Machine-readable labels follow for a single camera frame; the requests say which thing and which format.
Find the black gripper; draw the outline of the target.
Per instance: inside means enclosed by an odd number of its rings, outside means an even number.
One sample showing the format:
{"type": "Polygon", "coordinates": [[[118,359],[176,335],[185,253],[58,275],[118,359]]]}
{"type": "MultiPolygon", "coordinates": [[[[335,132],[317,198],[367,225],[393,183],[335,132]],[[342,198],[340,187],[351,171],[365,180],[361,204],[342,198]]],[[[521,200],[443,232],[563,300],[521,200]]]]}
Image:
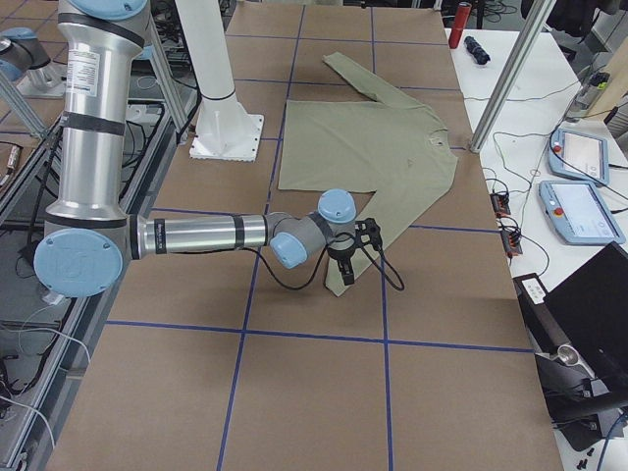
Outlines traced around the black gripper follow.
{"type": "Polygon", "coordinates": [[[337,262],[345,286],[354,284],[351,258],[355,253],[355,236],[338,234],[327,248],[329,256],[337,262]]]}

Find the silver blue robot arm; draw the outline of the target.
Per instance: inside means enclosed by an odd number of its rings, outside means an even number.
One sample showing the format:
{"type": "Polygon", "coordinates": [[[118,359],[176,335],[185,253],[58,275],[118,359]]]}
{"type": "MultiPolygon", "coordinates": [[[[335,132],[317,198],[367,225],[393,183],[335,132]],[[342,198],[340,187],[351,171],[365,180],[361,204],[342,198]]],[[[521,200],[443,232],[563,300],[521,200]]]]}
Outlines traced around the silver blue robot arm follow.
{"type": "Polygon", "coordinates": [[[151,26],[145,1],[63,1],[58,26],[69,43],[58,197],[46,210],[33,267],[66,297],[108,289],[124,266],[149,254],[212,253],[270,246],[286,267],[326,250],[348,268],[356,209],[342,189],[322,194],[302,218],[287,213],[145,219],[119,202],[131,64],[151,26]]]}
{"type": "Polygon", "coordinates": [[[19,26],[1,31],[1,72],[11,82],[50,62],[50,56],[32,29],[19,26]]]}

